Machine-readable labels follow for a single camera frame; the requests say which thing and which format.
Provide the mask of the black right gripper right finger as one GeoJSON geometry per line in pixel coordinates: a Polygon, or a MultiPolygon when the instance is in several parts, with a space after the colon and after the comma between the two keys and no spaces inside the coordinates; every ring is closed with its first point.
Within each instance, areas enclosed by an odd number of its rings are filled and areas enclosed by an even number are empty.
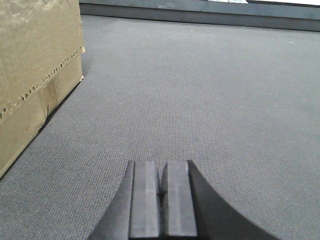
{"type": "Polygon", "coordinates": [[[162,174],[166,240],[274,240],[207,182],[193,161],[171,160],[162,174]]]}

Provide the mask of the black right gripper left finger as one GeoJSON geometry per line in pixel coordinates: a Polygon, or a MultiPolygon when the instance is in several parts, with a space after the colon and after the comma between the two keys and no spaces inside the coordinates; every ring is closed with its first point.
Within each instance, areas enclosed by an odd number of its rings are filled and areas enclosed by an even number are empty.
{"type": "Polygon", "coordinates": [[[160,239],[159,176],[155,162],[128,162],[118,191],[88,239],[160,239]]]}

